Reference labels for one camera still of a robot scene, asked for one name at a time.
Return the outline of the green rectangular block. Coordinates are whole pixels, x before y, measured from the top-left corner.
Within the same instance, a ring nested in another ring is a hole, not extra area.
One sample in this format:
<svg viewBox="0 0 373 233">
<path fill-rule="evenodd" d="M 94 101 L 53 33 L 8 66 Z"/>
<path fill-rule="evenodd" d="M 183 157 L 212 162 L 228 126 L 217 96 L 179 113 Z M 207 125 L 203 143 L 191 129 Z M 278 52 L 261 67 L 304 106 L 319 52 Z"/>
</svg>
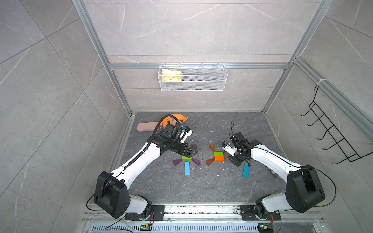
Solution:
<svg viewBox="0 0 373 233">
<path fill-rule="evenodd" d="M 188 161 L 191 161 L 192 158 L 191 157 L 182 156 L 182 160 L 185 161 L 185 162 L 188 162 Z"/>
</svg>

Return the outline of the light blue eraser block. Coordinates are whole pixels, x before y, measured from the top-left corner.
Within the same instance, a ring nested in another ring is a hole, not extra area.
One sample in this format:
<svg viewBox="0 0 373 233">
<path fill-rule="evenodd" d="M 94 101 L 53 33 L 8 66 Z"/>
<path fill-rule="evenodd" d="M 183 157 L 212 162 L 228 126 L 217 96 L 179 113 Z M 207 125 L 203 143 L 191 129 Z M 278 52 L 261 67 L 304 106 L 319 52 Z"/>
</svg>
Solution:
<svg viewBox="0 0 373 233">
<path fill-rule="evenodd" d="M 190 162 L 189 161 L 185 162 L 185 175 L 186 176 L 190 175 Z"/>
</svg>

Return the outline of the small teal block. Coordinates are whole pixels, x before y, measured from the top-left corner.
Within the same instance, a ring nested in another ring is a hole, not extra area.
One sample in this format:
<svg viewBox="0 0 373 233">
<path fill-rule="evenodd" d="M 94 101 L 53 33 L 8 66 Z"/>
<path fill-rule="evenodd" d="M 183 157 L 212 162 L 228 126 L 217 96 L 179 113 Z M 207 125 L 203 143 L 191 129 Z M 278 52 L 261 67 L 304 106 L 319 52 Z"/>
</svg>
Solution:
<svg viewBox="0 0 373 233">
<path fill-rule="evenodd" d="M 243 169 L 243 178 L 246 178 L 248 179 L 249 177 L 249 172 L 250 172 L 250 165 L 249 164 L 245 164 L 244 165 L 244 169 Z"/>
</svg>

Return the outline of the orange brown wedge block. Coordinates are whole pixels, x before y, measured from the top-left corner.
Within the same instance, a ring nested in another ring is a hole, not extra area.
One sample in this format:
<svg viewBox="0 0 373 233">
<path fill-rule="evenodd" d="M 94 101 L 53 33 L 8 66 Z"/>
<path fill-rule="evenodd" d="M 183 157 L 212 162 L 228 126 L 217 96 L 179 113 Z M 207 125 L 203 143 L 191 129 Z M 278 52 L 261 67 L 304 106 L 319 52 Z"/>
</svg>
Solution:
<svg viewBox="0 0 373 233">
<path fill-rule="evenodd" d="M 212 144 L 209 146 L 209 148 L 210 148 L 213 152 L 216 151 L 214 145 L 212 145 Z"/>
</svg>

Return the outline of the orange rectangular block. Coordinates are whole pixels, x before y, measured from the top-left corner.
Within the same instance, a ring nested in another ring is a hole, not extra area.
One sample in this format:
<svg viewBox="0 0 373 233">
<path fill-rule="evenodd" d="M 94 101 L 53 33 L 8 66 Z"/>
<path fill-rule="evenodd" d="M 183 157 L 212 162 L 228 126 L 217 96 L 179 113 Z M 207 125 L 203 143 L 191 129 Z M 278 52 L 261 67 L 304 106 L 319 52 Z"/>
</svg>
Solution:
<svg viewBox="0 0 373 233">
<path fill-rule="evenodd" d="M 224 162 L 225 161 L 225 158 L 224 156 L 215 156 L 214 158 L 215 162 Z"/>
</svg>

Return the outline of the reddish brown wedge block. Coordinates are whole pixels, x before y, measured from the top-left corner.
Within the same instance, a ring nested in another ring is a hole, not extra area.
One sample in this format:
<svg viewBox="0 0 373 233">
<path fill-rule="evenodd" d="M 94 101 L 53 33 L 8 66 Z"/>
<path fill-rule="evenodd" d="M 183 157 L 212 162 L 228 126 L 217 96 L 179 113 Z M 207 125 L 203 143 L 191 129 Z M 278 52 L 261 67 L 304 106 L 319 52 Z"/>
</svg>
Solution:
<svg viewBox="0 0 373 233">
<path fill-rule="evenodd" d="M 212 158 L 212 159 L 210 159 L 210 160 L 207 160 L 207 161 L 206 161 L 206 164 L 207 164 L 208 166 L 210 166 L 214 161 L 215 161 L 215 159 Z"/>
</svg>

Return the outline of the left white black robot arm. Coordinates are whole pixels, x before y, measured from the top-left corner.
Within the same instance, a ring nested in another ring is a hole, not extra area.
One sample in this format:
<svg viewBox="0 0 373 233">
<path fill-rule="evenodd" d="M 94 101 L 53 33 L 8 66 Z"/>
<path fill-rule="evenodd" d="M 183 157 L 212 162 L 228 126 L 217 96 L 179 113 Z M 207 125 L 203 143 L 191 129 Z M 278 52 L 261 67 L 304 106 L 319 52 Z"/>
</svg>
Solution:
<svg viewBox="0 0 373 233">
<path fill-rule="evenodd" d="M 98 176 L 91 200 L 100 211 L 107 212 L 115 219 L 126 215 L 147 219 L 152 214 L 151 201 L 141 195 L 131 195 L 128 190 L 145 168 L 163 153 L 172 151 L 186 158 L 195 154 L 195 146 L 185 142 L 192 134 L 188 126 L 182 125 L 186 120 L 187 117 L 181 114 L 164 115 L 133 157 L 112 172 L 103 171 Z"/>
</svg>

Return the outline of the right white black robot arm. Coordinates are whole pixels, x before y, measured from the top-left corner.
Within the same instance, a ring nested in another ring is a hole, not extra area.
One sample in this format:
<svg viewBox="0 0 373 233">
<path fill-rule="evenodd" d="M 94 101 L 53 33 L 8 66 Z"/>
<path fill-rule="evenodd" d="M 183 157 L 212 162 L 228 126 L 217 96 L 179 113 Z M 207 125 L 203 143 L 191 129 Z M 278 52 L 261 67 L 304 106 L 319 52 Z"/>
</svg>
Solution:
<svg viewBox="0 0 373 233">
<path fill-rule="evenodd" d="M 286 183 L 283 193 L 269 194 L 255 202 L 255 216 L 265 220 L 277 211 L 294 210 L 304 213 L 313 207 L 320 207 L 326 198 L 318 174 L 320 170 L 311 165 L 292 162 L 267 148 L 254 139 L 248 141 L 242 133 L 230 137 L 231 142 L 223 142 L 222 149 L 229 154 L 229 160 L 240 166 L 243 162 L 250 165 L 255 160 L 273 171 Z"/>
</svg>

